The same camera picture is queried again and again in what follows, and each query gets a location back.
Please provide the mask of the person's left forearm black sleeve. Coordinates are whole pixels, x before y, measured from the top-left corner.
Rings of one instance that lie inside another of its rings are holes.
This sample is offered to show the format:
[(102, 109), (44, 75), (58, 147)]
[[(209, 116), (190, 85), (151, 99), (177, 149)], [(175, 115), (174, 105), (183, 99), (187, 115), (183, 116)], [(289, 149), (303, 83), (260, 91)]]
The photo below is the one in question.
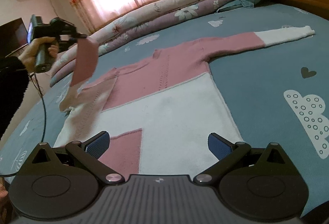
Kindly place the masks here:
[(28, 83), (28, 71), (18, 57), (1, 58), (1, 138), (23, 101)]

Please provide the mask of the person's right hand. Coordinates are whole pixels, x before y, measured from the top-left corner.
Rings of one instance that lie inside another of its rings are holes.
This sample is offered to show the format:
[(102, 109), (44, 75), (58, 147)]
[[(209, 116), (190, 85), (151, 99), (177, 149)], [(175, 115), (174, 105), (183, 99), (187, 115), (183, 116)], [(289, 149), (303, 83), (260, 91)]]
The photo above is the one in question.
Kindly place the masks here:
[(1, 210), (1, 224), (9, 223), (11, 221), (11, 208), (8, 199), (8, 191), (5, 188), (5, 180), (1, 178), (0, 183), (0, 210)]

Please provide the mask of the person's left hand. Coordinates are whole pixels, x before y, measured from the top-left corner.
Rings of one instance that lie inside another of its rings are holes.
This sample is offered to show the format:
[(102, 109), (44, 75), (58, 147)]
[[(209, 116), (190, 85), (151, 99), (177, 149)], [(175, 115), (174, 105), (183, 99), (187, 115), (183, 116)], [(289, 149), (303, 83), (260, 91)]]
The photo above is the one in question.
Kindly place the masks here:
[(29, 74), (35, 71), (35, 62), (38, 50), (41, 45), (45, 43), (50, 44), (50, 47), (48, 48), (49, 55), (56, 58), (59, 53), (59, 46), (53, 37), (41, 37), (34, 39), (23, 51), (23, 53), (18, 56), (18, 59), (26, 67)]

